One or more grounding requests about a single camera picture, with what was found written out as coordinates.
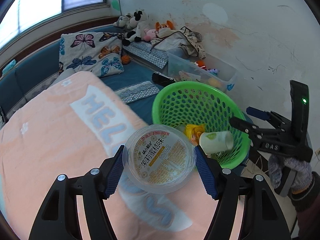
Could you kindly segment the dark red sleeve forearm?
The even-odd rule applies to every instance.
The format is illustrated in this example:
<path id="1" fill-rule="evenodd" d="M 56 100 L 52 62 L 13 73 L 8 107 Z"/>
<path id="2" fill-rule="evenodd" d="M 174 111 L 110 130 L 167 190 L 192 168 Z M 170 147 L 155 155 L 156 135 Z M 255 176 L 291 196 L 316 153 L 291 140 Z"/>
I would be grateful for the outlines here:
<path id="1" fill-rule="evenodd" d="M 298 236 L 292 239 L 319 239 L 319 175 L 312 172 L 310 186 L 301 193 L 291 194 L 297 212 Z"/>

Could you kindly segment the grey gloved right hand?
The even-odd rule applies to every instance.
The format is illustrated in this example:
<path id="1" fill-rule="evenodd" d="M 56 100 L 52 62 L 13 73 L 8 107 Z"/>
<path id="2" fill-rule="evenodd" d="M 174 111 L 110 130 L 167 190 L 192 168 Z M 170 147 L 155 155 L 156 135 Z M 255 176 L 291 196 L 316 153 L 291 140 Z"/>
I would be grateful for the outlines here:
<path id="1" fill-rule="evenodd" d="M 276 194 L 285 197 L 291 193 L 301 193 L 312 182 L 310 163 L 295 158 L 282 158 L 271 155 L 268 160 L 268 173 Z"/>

